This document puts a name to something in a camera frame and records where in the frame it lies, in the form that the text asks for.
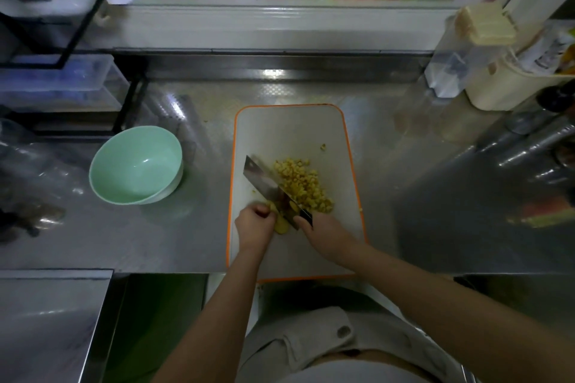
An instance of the person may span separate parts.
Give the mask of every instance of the person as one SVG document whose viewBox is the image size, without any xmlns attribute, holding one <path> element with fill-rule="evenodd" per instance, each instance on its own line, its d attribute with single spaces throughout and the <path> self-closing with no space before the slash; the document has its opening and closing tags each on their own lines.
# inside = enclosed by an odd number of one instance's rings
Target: person
<svg viewBox="0 0 575 383">
<path fill-rule="evenodd" d="M 264 309 L 246 337 L 275 220 L 265 205 L 240 212 L 237 257 L 153 383 L 466 382 L 460 364 L 483 383 L 575 381 L 575 347 L 566 339 L 357 241 L 334 217 L 317 212 L 313 227 L 295 218 L 311 245 L 377 288 L 424 333 L 362 294 L 308 284 L 280 300 L 279 313 L 266 316 Z"/>
</svg>

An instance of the bowl rim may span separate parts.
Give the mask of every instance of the bowl rim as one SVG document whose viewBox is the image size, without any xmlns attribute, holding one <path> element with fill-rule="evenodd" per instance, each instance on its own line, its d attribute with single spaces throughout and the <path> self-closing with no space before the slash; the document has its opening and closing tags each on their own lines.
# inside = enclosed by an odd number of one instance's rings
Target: bowl rim
<svg viewBox="0 0 575 383">
<path fill-rule="evenodd" d="M 179 146 L 179 150 L 178 150 L 178 152 L 179 152 L 179 153 L 178 153 L 178 155 L 179 155 L 179 166 L 178 166 L 176 172 L 174 173 L 174 176 L 172 177 L 172 180 L 171 180 L 166 186 L 164 186 L 162 189 L 160 189 L 159 191 L 155 192 L 154 194 L 152 194 L 152 195 L 150 195 L 150 196 L 148 196 L 148 197 L 146 197 L 146 198 L 142 198 L 142 199 L 137 200 L 137 201 L 130 201 L 130 202 L 127 202 L 127 203 L 120 203 L 120 202 L 118 202 L 118 201 L 111 201 L 111 200 L 108 200 L 107 198 L 102 197 L 102 196 L 98 193 L 98 191 L 96 191 L 96 190 L 94 189 L 94 184 L 92 183 L 92 169 L 93 169 L 93 166 L 94 166 L 94 162 L 96 161 L 96 158 L 98 157 L 98 155 L 100 155 L 100 153 L 102 152 L 102 150 L 104 149 L 104 147 L 105 147 L 109 142 L 111 142 L 114 138 L 117 138 L 117 137 L 121 136 L 123 133 L 127 133 L 127 132 L 130 132 L 130 131 L 139 131 L 139 130 L 142 130 L 142 129 L 144 129 L 144 128 L 145 128 L 145 129 L 154 128 L 154 130 L 159 129 L 160 132 L 168 133 L 169 135 L 171 135 L 169 138 L 172 138 L 172 139 L 174 139 L 174 140 L 177 142 L 177 144 L 178 144 L 178 146 Z M 96 154 L 95 154 L 94 157 L 92 158 L 92 161 L 90 162 L 90 170 L 88 171 L 88 180 L 90 181 L 90 188 L 92 189 L 92 192 L 93 192 L 94 194 L 96 194 L 98 198 L 100 198 L 101 200 L 104 200 L 106 203 L 111 203 L 111 204 L 120 205 L 120 206 L 128 206 L 128 205 L 142 204 L 143 202 L 145 202 L 145 201 L 147 201 L 147 200 L 150 200 L 151 198 L 156 197 L 159 193 L 161 193 L 162 191 L 165 191 L 166 188 L 168 188 L 168 186 L 170 186 L 170 185 L 172 184 L 172 182 L 174 181 L 174 179 L 176 178 L 176 176 L 178 175 L 180 169 L 181 169 L 182 166 L 183 166 L 183 162 L 182 162 L 182 161 L 183 161 L 182 144 L 180 143 L 179 139 L 178 139 L 172 132 L 170 132 L 170 131 L 167 130 L 167 129 L 164 129 L 163 127 L 154 126 L 154 125 L 151 125 L 151 124 L 143 125 L 143 126 L 135 126 L 135 127 L 131 127 L 130 129 L 126 129 L 126 130 L 123 130 L 123 131 L 121 131 L 121 132 L 115 134 L 115 135 L 112 136 L 109 140 L 107 140 L 106 142 L 104 142 L 104 144 L 102 144 L 102 147 L 100 147 L 100 148 L 98 149 L 98 151 L 96 152 Z"/>
</svg>

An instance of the person's right arm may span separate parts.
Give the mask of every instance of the person's right arm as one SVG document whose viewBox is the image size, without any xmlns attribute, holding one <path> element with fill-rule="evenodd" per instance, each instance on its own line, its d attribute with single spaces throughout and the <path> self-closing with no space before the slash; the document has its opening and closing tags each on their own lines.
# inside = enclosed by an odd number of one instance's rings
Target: person's right arm
<svg viewBox="0 0 575 383">
<path fill-rule="evenodd" d="M 312 246 L 370 282 L 483 383 L 575 381 L 575 346 L 486 296 L 357 241 L 330 215 L 313 227 L 296 217 Z"/>
</svg>

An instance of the forearm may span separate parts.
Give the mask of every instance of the forearm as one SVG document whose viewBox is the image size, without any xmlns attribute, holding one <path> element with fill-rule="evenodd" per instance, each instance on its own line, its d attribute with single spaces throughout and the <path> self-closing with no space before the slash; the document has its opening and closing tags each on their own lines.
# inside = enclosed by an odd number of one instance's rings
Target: forearm
<svg viewBox="0 0 575 383">
<path fill-rule="evenodd" d="M 240 252 L 152 383 L 235 380 L 262 255 Z"/>
<path fill-rule="evenodd" d="M 575 377 L 571 344 L 492 299 L 363 244 L 342 262 L 485 383 Z"/>
</svg>

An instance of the cutting board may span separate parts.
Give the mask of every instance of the cutting board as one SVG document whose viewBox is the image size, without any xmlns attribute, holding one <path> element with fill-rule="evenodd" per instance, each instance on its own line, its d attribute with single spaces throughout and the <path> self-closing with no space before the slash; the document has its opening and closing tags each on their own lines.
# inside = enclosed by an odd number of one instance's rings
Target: cutting board
<svg viewBox="0 0 575 383">
<path fill-rule="evenodd" d="M 228 266 L 239 249 L 234 220 L 261 194 L 243 176 L 249 155 L 271 171 L 276 160 L 309 159 L 309 170 L 317 170 L 319 182 L 335 201 L 331 212 L 358 240 L 364 240 L 363 213 L 355 184 L 346 123 L 341 110 L 329 104 L 252 106 L 240 110 L 234 125 L 234 153 L 228 216 Z M 311 246 L 304 233 L 290 227 L 274 233 L 258 273 L 258 281 L 281 281 L 336 277 L 350 271 L 326 261 Z"/>
</svg>

